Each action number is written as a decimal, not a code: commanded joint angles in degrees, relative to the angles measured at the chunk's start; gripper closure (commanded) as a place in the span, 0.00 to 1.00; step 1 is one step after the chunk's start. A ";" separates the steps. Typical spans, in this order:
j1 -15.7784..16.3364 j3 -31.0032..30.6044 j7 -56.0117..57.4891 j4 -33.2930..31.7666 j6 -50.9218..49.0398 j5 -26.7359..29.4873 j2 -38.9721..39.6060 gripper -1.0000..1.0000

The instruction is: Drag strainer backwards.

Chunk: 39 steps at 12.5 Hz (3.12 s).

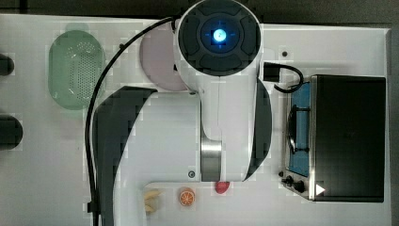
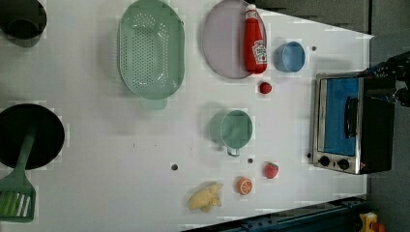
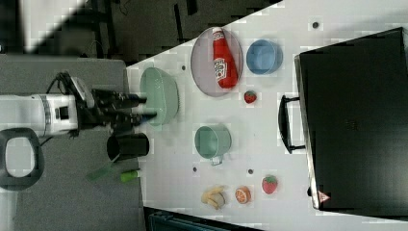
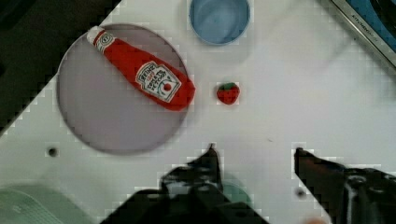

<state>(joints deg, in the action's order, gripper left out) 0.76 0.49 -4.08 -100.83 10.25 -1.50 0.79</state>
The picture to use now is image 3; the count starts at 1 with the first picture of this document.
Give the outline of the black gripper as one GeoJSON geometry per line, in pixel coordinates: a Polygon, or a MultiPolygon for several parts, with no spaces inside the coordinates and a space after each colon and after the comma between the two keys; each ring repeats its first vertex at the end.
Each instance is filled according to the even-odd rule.
{"type": "MultiPolygon", "coordinates": [[[[156,112],[135,113],[123,112],[119,104],[123,99],[114,90],[90,90],[85,82],[78,77],[71,77],[70,91],[75,97],[79,130],[93,129],[98,126],[110,125],[112,129],[126,129],[131,124],[142,124],[157,116],[156,112]]],[[[137,94],[127,95],[127,106],[138,107],[145,104],[146,97],[137,94]]]]}

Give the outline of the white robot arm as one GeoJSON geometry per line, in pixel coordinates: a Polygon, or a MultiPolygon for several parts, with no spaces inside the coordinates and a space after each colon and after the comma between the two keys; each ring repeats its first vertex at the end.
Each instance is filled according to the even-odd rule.
{"type": "Polygon", "coordinates": [[[54,137],[75,138],[83,130],[110,126],[118,133],[157,116],[129,110],[147,98],[115,90],[89,89],[84,81],[60,73],[60,91],[1,97],[1,188],[18,192],[36,184],[44,172],[41,147],[54,137]]]}

